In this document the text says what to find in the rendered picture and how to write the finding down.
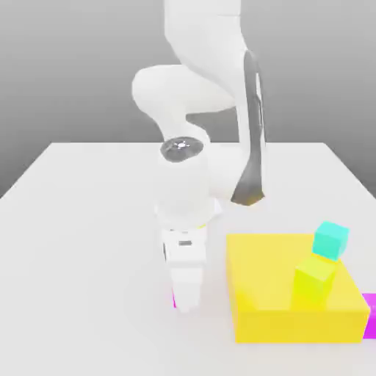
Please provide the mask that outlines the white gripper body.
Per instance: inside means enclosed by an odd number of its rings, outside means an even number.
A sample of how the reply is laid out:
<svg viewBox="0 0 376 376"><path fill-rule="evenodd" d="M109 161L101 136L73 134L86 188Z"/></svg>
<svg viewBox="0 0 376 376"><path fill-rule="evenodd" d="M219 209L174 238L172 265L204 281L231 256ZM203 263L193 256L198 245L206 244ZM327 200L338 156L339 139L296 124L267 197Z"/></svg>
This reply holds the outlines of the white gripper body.
<svg viewBox="0 0 376 376"><path fill-rule="evenodd" d="M203 283L204 265L172 264L170 276L174 294L199 294Z"/></svg>

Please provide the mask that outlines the large yellow box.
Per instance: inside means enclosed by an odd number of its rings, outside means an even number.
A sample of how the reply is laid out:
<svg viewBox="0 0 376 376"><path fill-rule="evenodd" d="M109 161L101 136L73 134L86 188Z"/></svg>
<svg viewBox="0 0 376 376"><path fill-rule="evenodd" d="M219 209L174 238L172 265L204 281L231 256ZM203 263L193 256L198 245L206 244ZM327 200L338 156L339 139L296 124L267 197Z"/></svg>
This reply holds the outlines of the large yellow box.
<svg viewBox="0 0 376 376"><path fill-rule="evenodd" d="M292 308L294 269L311 234L229 234L226 271L238 343L358 343L370 308L342 261L325 310Z"/></svg>

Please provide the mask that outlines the small lime cube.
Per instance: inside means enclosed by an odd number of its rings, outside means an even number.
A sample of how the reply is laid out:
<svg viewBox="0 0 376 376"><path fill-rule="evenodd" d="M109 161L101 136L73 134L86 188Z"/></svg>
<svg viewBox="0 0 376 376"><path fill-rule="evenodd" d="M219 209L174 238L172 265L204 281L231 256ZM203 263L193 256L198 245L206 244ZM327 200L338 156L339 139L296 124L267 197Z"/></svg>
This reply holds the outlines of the small lime cube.
<svg viewBox="0 0 376 376"><path fill-rule="evenodd" d="M339 263L315 254L294 269L292 308L297 311L322 311L327 305Z"/></svg>

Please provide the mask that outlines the large magenta box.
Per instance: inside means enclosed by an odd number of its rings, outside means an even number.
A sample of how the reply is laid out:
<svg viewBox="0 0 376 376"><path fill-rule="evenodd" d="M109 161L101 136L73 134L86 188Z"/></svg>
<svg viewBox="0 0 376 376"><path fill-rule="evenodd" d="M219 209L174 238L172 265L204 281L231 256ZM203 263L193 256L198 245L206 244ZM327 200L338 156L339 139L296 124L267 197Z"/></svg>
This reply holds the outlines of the large magenta box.
<svg viewBox="0 0 376 376"><path fill-rule="evenodd" d="M376 339L376 293L363 293L363 297L370 307L364 339Z"/></svg>

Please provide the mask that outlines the small cyan cube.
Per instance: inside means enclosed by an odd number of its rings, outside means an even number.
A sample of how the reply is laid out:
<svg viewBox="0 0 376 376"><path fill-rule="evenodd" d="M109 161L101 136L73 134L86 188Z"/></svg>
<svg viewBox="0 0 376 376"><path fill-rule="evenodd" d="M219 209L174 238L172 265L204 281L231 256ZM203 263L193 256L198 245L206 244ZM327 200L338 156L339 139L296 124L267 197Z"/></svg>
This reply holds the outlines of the small cyan cube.
<svg viewBox="0 0 376 376"><path fill-rule="evenodd" d="M312 253L338 261L346 249L349 232L344 226L324 221L314 233Z"/></svg>

